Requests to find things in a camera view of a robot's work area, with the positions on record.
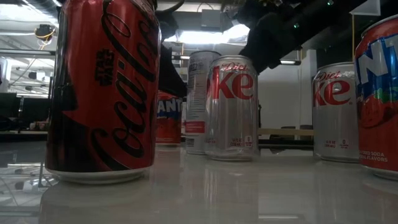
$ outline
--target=wall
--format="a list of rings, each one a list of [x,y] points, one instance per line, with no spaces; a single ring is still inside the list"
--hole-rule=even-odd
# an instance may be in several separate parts
[[[262,128],[312,124],[311,75],[316,72],[316,51],[308,50],[301,66],[279,65],[259,75]]]

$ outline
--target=can rim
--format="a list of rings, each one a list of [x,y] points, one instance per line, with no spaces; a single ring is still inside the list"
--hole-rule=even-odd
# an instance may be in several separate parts
[[[387,21],[390,21],[390,20],[393,20],[393,19],[397,19],[397,18],[398,18],[398,14],[393,15],[393,16],[390,16],[390,17],[387,17],[387,18],[385,18],[385,19],[382,19],[382,20],[380,20],[379,22],[377,22],[377,23],[375,23],[375,24],[369,26],[369,27],[366,28],[366,30],[361,34],[361,38],[363,38],[363,37],[366,35],[366,33],[369,32],[369,30],[371,30],[371,29],[377,27],[377,26],[380,25],[380,24],[383,24],[383,23],[385,23],[385,22],[387,22]]]
[[[322,67],[320,67],[320,68],[318,68],[318,72],[320,71],[320,70],[322,70],[322,69],[324,69],[324,68],[328,68],[328,67],[332,67],[332,66],[337,66],[337,65],[353,65],[354,64],[354,62],[339,62],[339,63],[333,63],[333,64],[330,64],[330,65],[325,65],[325,66],[322,66]]]
[[[191,55],[193,55],[193,54],[196,54],[196,53],[202,53],[202,52],[211,52],[211,53],[216,53],[216,54],[218,54],[218,55],[220,55],[221,56],[221,54],[220,53],[218,53],[217,51],[215,51],[215,50],[197,50],[197,51],[195,51],[195,52],[192,52],[189,56],[191,57]]]
[[[227,57],[232,57],[232,58],[244,58],[244,59],[246,59],[246,60],[248,60],[248,61],[251,62],[251,59],[250,59],[250,58],[248,58],[248,57],[246,57],[246,56],[243,56],[243,55],[223,55],[223,56],[217,58],[216,60],[220,60],[220,59],[222,59],[222,58],[227,58]]]

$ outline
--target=glossy table surface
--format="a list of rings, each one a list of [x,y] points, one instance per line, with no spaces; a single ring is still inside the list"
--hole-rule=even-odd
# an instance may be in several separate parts
[[[89,186],[40,175],[44,146],[0,143],[0,223],[398,223],[398,182],[308,151],[239,163],[158,148],[145,177]]]

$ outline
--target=coca-cola can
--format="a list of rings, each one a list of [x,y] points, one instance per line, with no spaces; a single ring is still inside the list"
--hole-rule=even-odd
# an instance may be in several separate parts
[[[207,78],[206,148],[212,159],[251,160],[257,150],[257,73],[240,55],[222,56]]]
[[[68,0],[60,12],[45,166],[62,180],[135,179],[154,161],[159,22],[146,0]]]
[[[398,180],[398,15],[367,28],[356,48],[360,162]]]
[[[315,154],[324,160],[358,162],[354,64],[319,68],[312,87]]]
[[[218,52],[200,50],[189,58],[185,122],[185,149],[189,154],[205,154],[206,80],[211,63],[219,56]]]
[[[157,98],[156,146],[179,146],[182,99],[162,91]]]

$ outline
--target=red can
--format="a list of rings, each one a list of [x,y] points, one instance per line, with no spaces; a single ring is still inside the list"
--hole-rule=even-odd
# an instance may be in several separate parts
[[[182,99],[162,91],[157,98],[156,145],[178,146],[181,143]]]
[[[398,15],[380,21],[356,49],[359,153],[376,175],[398,180]]]
[[[60,13],[46,168],[89,184],[154,161],[160,30],[146,0],[69,0]]]

